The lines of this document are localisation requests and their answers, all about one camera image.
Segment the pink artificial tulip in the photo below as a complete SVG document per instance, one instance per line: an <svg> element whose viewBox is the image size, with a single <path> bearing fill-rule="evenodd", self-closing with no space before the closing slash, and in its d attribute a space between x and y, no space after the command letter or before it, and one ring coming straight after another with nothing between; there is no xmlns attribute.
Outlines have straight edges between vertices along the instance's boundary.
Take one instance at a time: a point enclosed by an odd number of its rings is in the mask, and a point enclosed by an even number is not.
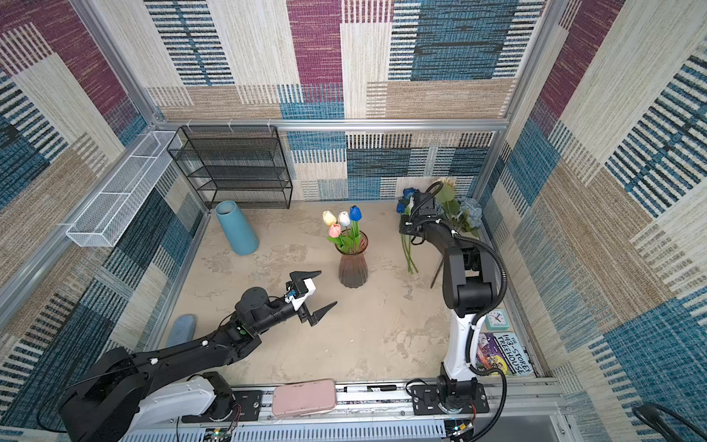
<svg viewBox="0 0 707 442"><path fill-rule="evenodd" d="M328 234L328 241L334 244L339 252L350 252L350 248L348 247L346 241L344 240L344 237L342 236L342 227L339 224L331 224L331 226L329 226Z"/></svg>

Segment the dark blue artificial tulip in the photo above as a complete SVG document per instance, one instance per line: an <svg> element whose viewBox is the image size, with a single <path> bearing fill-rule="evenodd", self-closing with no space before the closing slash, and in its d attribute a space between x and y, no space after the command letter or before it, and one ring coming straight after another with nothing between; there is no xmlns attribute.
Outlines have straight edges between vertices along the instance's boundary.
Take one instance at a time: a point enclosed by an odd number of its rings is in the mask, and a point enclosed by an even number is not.
<svg viewBox="0 0 707 442"><path fill-rule="evenodd" d="M351 220L349 238L353 241L353 250L359 252L361 244L359 221L362 219L360 208L358 206L352 206L349 210L349 217Z"/></svg>

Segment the red glass vase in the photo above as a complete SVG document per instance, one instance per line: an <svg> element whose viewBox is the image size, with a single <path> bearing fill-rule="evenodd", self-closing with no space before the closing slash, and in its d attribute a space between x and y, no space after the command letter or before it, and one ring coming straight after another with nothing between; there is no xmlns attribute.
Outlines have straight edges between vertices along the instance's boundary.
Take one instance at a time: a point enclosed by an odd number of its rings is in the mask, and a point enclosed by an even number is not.
<svg viewBox="0 0 707 442"><path fill-rule="evenodd" d="M351 239L351 230L346 228L340 239L342 247L335 244L334 247L340 253L339 263L339 280L348 288L359 288L364 285L368 279L368 266L366 262L365 252L369 244L368 237L365 232L360 232L360 241L355 242Z"/></svg>

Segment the yellow artificial tulip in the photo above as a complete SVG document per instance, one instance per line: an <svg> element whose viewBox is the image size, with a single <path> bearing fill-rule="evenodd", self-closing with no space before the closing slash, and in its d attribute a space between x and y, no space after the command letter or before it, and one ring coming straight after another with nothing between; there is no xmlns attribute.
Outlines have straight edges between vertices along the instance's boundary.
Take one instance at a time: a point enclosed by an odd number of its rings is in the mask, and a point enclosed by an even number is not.
<svg viewBox="0 0 707 442"><path fill-rule="evenodd" d="M324 211L322 213L322 220L329 227L338 223L337 216L333 215L331 211Z"/></svg>

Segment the white artificial tulip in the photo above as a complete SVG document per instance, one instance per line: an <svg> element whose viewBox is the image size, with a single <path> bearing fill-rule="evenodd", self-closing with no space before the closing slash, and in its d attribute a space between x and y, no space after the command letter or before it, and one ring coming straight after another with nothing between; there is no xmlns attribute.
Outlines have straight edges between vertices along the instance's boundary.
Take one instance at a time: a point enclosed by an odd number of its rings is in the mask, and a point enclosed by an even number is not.
<svg viewBox="0 0 707 442"><path fill-rule="evenodd" d="M338 215L338 221L339 221L339 225L340 225L342 228L349 228L349 226L351 226L351 224L352 224L350 215L349 215L349 213L346 212L346 211L342 211L342 212Z"/></svg>

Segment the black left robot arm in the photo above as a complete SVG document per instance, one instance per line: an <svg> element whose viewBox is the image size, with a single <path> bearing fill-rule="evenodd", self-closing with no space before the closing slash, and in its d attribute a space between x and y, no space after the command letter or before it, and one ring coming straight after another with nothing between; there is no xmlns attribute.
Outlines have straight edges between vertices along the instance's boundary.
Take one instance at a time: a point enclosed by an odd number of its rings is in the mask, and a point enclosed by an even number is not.
<svg viewBox="0 0 707 442"><path fill-rule="evenodd" d="M118 441L182 416L234 421L239 405L217 369L248 357L277 324L297 318L317 325L332 308L307 308L317 276L317 271L292 272L279 298L261 287L246 290L234 312L201 338L148 352L108 351L81 381L67 388L58 405L69 438Z"/></svg>

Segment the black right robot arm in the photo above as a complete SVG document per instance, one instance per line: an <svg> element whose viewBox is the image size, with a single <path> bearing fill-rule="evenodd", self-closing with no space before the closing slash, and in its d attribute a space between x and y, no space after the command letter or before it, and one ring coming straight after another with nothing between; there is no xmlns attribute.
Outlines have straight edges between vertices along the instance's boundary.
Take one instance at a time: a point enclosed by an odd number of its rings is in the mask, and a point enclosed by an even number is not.
<svg viewBox="0 0 707 442"><path fill-rule="evenodd" d="M477 348L485 317L496 309L507 290L506 267L498 253L478 239L464 235L437 211L445 184L435 182L426 191L403 191L397 206L399 232L408 243L419 239L441 255L442 294L450 311L447 354L436 381L437 407L444 413L483 410L480 377L488 368L477 362Z"/></svg>

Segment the teal ceramic vase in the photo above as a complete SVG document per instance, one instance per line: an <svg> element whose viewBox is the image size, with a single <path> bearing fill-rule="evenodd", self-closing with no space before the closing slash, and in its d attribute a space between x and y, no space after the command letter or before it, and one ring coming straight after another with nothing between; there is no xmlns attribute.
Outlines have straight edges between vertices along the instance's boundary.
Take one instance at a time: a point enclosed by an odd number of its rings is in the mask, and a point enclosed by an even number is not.
<svg viewBox="0 0 707 442"><path fill-rule="evenodd" d="M224 201L215 208L232 250L239 256L250 255L259 247L259 239L237 203Z"/></svg>

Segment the dusty blue rose bunch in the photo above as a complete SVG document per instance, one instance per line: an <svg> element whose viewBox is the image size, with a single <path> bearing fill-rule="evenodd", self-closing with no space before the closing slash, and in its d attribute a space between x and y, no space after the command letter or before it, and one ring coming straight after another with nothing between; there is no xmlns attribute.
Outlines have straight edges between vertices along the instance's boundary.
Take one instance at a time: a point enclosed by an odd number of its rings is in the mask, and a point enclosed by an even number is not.
<svg viewBox="0 0 707 442"><path fill-rule="evenodd" d="M473 198L460 197L440 204L438 213L444 215L459 232L480 236L482 208Z"/></svg>

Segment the pink pencil case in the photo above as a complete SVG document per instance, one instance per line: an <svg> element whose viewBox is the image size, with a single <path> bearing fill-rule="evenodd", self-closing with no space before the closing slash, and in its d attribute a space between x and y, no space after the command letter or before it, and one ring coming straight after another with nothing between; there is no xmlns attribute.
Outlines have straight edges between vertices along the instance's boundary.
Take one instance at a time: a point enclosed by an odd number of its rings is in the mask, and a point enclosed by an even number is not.
<svg viewBox="0 0 707 442"><path fill-rule="evenodd" d="M272 414L278 418L320 414L337 405L333 379L319 379L279 386L272 398Z"/></svg>

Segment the grey blue oval object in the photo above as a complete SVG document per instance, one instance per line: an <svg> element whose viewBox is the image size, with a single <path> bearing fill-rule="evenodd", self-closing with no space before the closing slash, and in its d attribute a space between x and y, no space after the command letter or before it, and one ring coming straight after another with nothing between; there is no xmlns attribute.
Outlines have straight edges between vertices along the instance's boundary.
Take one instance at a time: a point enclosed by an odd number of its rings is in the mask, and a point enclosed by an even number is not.
<svg viewBox="0 0 707 442"><path fill-rule="evenodd" d="M184 314L176 318L169 332L167 347L186 344L193 340L197 318L193 314Z"/></svg>

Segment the small teal alarm clock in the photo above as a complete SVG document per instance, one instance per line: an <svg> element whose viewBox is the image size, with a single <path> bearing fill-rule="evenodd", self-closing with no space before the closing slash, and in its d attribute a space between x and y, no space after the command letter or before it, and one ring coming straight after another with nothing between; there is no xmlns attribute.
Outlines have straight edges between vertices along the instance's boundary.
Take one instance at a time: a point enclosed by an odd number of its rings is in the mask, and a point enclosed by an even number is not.
<svg viewBox="0 0 707 442"><path fill-rule="evenodd" d="M505 309L494 309L486 315L485 327L490 332L506 332L512 329L512 323Z"/></svg>

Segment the treehouse paperback book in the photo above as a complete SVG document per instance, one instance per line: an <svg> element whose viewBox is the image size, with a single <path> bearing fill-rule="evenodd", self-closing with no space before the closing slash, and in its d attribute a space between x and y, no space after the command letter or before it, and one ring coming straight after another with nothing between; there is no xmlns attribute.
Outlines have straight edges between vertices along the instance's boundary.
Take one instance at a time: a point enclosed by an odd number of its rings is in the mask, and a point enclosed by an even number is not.
<svg viewBox="0 0 707 442"><path fill-rule="evenodd" d="M533 376L530 359L515 333L482 333L477 350L477 368L498 368L507 376Z"/></svg>

